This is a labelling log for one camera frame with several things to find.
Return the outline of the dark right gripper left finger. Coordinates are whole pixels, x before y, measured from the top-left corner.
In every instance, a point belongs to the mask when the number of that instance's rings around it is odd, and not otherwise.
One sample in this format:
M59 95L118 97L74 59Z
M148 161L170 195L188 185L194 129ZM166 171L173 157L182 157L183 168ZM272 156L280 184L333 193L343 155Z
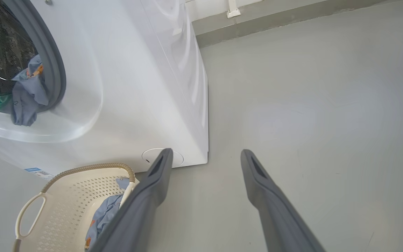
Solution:
M91 252L145 252L157 208L165 201L172 171L173 150L162 150Z

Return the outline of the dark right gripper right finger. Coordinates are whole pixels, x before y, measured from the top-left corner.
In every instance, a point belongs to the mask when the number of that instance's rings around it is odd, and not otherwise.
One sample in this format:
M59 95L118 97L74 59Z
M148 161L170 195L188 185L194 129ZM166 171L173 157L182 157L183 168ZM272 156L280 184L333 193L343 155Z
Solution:
M324 252L319 240L251 150L242 150L240 164L248 199L259 211L268 251Z

